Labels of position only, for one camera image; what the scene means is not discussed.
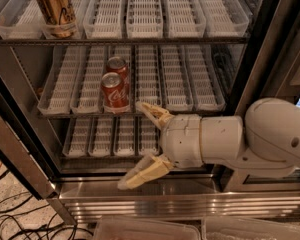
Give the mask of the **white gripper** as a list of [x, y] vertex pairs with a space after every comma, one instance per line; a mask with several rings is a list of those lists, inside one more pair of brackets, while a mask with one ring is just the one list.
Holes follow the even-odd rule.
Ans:
[[142, 112], [159, 130], [164, 154], [144, 156], [134, 168], [119, 180], [119, 190], [135, 189], [144, 183], [167, 175], [177, 168], [198, 168], [203, 165], [200, 151], [200, 122], [196, 114], [173, 115], [166, 109], [138, 101], [136, 109]]

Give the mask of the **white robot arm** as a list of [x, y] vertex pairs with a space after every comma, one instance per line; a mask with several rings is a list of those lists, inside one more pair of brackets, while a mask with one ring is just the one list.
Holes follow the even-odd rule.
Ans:
[[300, 168], [300, 108], [285, 100], [263, 98], [243, 117], [172, 115], [162, 107], [138, 102], [161, 131], [161, 155], [147, 154], [118, 182], [135, 189], [172, 169], [218, 164], [248, 175], [281, 178]]

